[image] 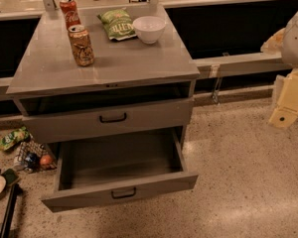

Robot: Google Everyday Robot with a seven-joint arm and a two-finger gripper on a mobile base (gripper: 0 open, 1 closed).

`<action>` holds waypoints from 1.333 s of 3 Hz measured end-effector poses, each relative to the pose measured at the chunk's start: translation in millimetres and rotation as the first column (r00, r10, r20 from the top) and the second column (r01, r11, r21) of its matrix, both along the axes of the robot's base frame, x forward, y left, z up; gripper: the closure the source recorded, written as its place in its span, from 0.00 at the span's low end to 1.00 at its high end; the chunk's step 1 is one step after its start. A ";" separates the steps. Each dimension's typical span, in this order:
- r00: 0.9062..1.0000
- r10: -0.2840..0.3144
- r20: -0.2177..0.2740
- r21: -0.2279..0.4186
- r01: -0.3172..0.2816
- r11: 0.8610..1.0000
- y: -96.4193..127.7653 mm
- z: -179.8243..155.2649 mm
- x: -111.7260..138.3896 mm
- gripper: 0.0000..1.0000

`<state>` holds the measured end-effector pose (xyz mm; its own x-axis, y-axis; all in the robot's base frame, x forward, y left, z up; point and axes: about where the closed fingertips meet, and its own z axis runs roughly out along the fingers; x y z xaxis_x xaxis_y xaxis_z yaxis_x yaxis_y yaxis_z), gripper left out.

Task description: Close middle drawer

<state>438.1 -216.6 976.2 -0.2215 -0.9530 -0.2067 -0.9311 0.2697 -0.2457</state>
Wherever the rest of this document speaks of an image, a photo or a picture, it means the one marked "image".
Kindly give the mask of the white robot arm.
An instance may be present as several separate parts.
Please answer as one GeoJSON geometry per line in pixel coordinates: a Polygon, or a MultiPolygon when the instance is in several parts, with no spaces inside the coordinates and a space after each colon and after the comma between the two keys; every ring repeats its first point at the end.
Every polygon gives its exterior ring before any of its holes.
{"type": "Polygon", "coordinates": [[[298,11],[260,50],[270,55],[281,54],[282,61],[292,67],[286,76],[276,77],[274,109],[268,120],[275,128],[288,128],[298,118],[298,11]]]}

